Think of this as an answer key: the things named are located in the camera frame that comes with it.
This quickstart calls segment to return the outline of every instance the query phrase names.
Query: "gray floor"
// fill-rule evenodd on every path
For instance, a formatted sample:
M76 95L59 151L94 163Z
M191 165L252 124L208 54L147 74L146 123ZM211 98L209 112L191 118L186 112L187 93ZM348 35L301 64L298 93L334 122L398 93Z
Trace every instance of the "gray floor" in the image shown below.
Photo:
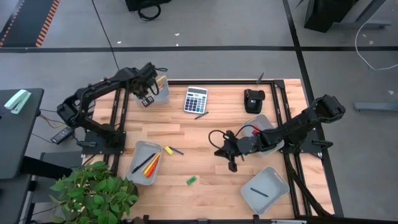
M173 0L162 6L162 15L152 22L138 19L121 1L95 1L114 47L293 45L280 0ZM0 2L0 25L16 2ZM304 29L307 5L305 1L295 8L298 2L289 0L301 46L353 46L356 30L332 28L321 34ZM397 1L388 0L374 17L389 19L393 25L363 31L358 45L370 45L369 41L376 46L398 45L397 12ZM107 46L90 0L61 1L43 47ZM375 67L398 63L398 52L362 54ZM396 100L398 68L374 72L355 52L303 55L315 96L335 95L347 108L343 120L323 126L327 140L335 143L330 155L345 216L398 220L394 209L398 201L397 115L352 109L356 101ZM141 67L151 61L169 68L170 78L257 78L261 72L264 78L301 78L295 52L118 52L116 58L120 67ZM110 53L0 54L0 67L6 80L0 82L0 89L42 87L42 108L46 109L54 109L77 88L116 72ZM34 127L34 133L47 139L56 132L41 119ZM41 152L78 150L73 141L56 146L32 137L27 154L39 157ZM38 206L37 211L50 206ZM49 217L50 213L43 213L35 219L49 221Z

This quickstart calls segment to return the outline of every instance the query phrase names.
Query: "table leg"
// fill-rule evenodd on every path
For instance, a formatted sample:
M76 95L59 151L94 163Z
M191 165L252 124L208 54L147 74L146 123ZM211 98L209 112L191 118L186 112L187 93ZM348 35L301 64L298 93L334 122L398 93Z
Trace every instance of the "table leg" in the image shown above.
M44 162L39 159L34 159L29 156L24 156L19 172L37 175L40 177L59 179L64 175L68 177L72 173L72 170L66 167Z

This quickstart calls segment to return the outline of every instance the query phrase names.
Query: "black floor stripe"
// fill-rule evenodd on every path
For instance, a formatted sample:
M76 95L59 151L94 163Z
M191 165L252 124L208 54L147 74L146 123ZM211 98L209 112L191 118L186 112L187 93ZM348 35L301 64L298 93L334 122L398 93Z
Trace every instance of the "black floor stripe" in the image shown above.
M355 47L299 47L294 46L187 46L187 47L114 47L115 52L184 52L184 51L284 51L296 52L354 52ZM359 51L397 51L398 46L358 47ZM0 48L0 53L93 53L110 52L109 47L69 48Z
M287 0L283 0L283 4L284 4L284 8L285 8L287 22L289 23L290 33L292 34L292 39L293 39L293 43L294 43L294 47L295 47L295 52L297 55L298 64L300 66L302 79L304 82L305 92L307 93L308 101L312 102L314 100L314 95L313 95L313 91L312 91L312 87L311 87L311 83L310 83L310 78L308 76L307 67L305 66L302 48L300 47L299 38L297 37L296 28L294 26L292 12L290 10L290 6L289 6L289 3ZM316 130L317 130L318 137L321 140L324 140L325 136L323 134L322 127L319 125L318 127L316 127ZM340 201L340 197L338 195L336 180L335 180L335 176L334 176L333 169L331 166L329 153L327 150L324 150L324 151L322 151L322 154L323 154L322 164L325 169L326 181L328 183L331 202L333 204L335 215L338 217L343 217L344 216L343 208L341 207L341 201Z
M4 38L0 47L36 47L52 3L53 0L19 1L0 33L0 40Z

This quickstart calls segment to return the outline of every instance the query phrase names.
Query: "wooden table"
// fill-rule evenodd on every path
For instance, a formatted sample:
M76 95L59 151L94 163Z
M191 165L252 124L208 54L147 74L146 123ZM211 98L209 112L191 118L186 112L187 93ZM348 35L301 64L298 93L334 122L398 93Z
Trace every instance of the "wooden table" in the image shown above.
M307 107L302 84L300 80L285 80L285 85L290 110L294 117ZM166 105L141 108L132 100L129 102L125 125L126 150L120 157L118 175L125 176L138 140L173 146L185 153L184 156L164 154L154 185L138 185L139 201L131 208L129 218L149 215L151 220L252 219L254 212L240 193L242 185L267 166L275 168L287 181L281 153L274 152L268 156L250 154L245 157L244 162L237 158L238 171L232 173L228 170L228 161L225 158L214 156L216 149L208 141L210 131L230 129L236 132L245 121L255 116L247 114L244 110L243 91L246 88L265 91L266 100L263 103L262 113L274 126L277 126L270 85L199 86L208 89L206 108L209 114L197 120L194 119L196 114L183 111L186 85L170 86L170 101ZM277 94L281 104L280 91ZM93 119L100 123L108 123L113 100L114 92L97 99ZM116 121L120 120L120 114L119 110ZM212 141L222 146L221 134L215 133ZM95 157L95 160L102 159L102 155ZM333 213L321 160L309 154L302 154L301 160L308 189L325 210ZM109 159L109 165L112 161L113 156ZM188 186L186 181L192 176L196 176L198 180ZM296 192L301 214L304 214L302 196L297 186ZM289 194L281 197L260 216L260 218L293 217Z

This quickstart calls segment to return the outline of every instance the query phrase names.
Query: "gray tray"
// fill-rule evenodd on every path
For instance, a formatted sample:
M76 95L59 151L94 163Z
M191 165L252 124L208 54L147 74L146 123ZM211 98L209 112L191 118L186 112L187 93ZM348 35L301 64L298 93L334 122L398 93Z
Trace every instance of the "gray tray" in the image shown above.
M144 162L152 153L158 153L158 152L160 152L159 162L151 177L149 178L144 177L144 175L141 173L142 168L137 170L137 172L131 174L134 168L136 168L137 166L139 166L139 164ZM136 184L152 185L155 182L162 158L163 158L162 146L150 142L138 141L136 143L136 150L134 151L134 155L132 156L130 169L127 171L126 174L127 179L133 181Z
M258 194L254 188L266 195ZM266 167L241 188L241 194L253 211L262 215L282 195L289 192L289 185L280 177L273 167Z
M268 118L263 114L259 114L259 115L255 116L254 118L250 119L249 121L246 121L245 123L243 123L243 126L248 125L248 124L253 125L253 126L257 125L257 127L259 127L260 130L274 128L273 125L271 124L271 122L268 120ZM254 131L254 128L252 128L252 127L245 127L242 130L243 135L246 137L253 136L253 133L252 133L253 131ZM284 145L285 145L285 142L282 140L280 143L278 143L276 145L275 148L270 149L266 152L262 152L261 154L268 155L268 154L275 152L276 150L282 148Z

